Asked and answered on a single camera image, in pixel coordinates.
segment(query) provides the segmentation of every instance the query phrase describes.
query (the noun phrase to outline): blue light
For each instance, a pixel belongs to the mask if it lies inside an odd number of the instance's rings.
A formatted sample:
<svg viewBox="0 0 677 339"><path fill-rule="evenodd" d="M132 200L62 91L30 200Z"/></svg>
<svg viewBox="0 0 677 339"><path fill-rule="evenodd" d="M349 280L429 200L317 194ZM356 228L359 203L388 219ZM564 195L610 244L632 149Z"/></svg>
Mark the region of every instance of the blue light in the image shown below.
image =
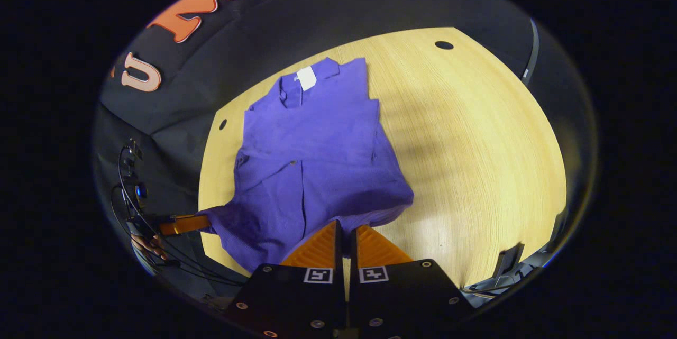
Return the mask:
<svg viewBox="0 0 677 339"><path fill-rule="evenodd" d="M557 257L557 254L559 254L559 250L555 254L552 255L551 259L549 259L545 264L543 264L543 268L548 266L548 264L550 264L552 262L552 260L554 260L554 258Z"/></svg>
<svg viewBox="0 0 677 339"><path fill-rule="evenodd" d="M145 190L145 184L139 183L139 184L136 186L136 195L137 195L138 197L143 197L143 198L146 197L147 194L146 194L146 190Z"/></svg>

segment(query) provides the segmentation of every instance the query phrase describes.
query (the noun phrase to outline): human hand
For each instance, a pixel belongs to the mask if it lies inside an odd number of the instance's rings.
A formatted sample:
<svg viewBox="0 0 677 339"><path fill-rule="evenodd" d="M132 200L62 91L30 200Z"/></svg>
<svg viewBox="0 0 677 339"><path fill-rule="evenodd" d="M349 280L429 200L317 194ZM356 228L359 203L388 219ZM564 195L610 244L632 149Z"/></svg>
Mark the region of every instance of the human hand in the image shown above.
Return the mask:
<svg viewBox="0 0 677 339"><path fill-rule="evenodd" d="M132 240L131 244L134 246L134 248L137 248L142 254L146 257L146 259L150 259L150 252L153 252L163 260L167 260L167 253L164 252L162 249L164 245L162 242L160 242L159 238L157 235L153 236L153 239L148 241L142 236L138 236L132 233L131 235Z"/></svg>

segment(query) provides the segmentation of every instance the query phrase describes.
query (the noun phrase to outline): white label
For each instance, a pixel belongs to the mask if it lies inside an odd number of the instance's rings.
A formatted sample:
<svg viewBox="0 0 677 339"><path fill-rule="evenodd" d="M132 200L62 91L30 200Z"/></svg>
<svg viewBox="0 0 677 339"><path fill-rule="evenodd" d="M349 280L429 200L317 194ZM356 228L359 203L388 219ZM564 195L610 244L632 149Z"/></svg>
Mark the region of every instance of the white label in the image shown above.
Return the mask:
<svg viewBox="0 0 677 339"><path fill-rule="evenodd" d="M297 77L303 90L309 90L317 82L317 77L315 77L315 72L313 72L311 67L305 67L298 71Z"/></svg>

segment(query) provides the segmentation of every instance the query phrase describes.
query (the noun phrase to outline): purple shirt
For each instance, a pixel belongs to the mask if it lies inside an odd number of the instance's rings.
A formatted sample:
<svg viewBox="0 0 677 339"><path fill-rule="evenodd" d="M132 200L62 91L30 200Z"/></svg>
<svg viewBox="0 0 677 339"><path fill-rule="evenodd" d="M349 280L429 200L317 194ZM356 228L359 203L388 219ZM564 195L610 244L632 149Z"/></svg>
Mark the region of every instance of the purple shirt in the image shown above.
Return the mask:
<svg viewBox="0 0 677 339"><path fill-rule="evenodd" d="M315 86L281 76L244 116L235 194L206 214L223 248L247 269L280 263L304 238L339 220L344 240L390 223L414 201L368 96L364 58L313 64Z"/></svg>

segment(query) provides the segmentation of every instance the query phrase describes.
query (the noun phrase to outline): wooden table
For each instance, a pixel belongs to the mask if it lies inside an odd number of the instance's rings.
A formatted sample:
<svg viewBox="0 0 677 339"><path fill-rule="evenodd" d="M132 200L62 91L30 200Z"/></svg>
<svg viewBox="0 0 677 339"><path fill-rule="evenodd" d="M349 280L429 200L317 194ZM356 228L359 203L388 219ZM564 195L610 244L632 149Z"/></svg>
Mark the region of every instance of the wooden table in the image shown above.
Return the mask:
<svg viewBox="0 0 677 339"><path fill-rule="evenodd" d="M437 41L453 48L438 48ZM347 43L285 68L232 100L216 113L209 133L200 210L233 197L244 111L279 76L325 57L341 64L366 58L369 95L380 100L380 122L414 190L413 206L377 231L415 260L435 259L458 287L493 276L501 250L522 242L524 259L548 242L566 202L564 163L552 128L515 74L455 28ZM206 255L249 276L217 235L202 238Z"/></svg>

